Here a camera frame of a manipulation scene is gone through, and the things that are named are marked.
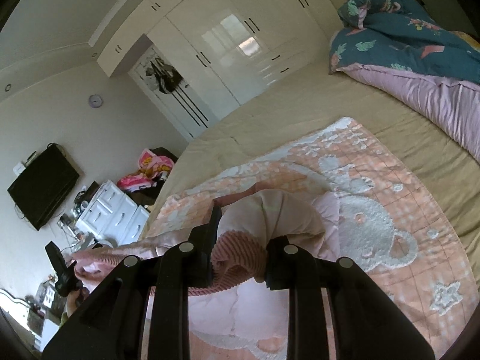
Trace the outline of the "person's left hand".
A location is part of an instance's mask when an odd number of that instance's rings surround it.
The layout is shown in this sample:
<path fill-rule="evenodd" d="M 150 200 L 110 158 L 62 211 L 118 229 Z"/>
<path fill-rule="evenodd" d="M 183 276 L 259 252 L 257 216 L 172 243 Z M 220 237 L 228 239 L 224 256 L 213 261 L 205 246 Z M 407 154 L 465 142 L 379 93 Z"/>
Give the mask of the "person's left hand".
<path fill-rule="evenodd" d="M 81 289 L 70 292 L 66 300 L 66 314 L 71 317 L 77 308 L 83 303 L 83 300 L 89 296 L 89 289 L 82 287 Z"/>

